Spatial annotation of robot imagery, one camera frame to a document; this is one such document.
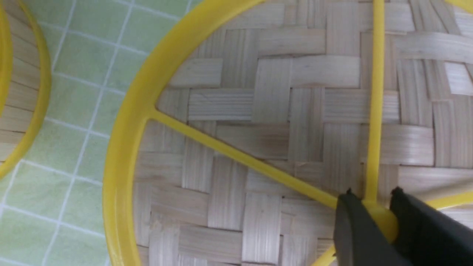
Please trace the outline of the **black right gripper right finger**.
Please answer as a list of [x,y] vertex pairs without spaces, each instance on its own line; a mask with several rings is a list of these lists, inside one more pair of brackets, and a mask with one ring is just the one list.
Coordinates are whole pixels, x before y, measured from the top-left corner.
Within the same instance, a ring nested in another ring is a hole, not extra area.
[[429,207],[400,187],[392,190],[390,210],[398,221],[393,243],[403,266],[471,266],[473,231]]

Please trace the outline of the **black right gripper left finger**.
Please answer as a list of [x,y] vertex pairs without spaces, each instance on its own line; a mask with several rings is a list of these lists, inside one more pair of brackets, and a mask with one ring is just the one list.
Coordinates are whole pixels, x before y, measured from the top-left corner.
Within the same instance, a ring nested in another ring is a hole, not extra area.
[[333,242],[340,266],[409,266],[382,234],[362,201],[348,189],[338,196]]

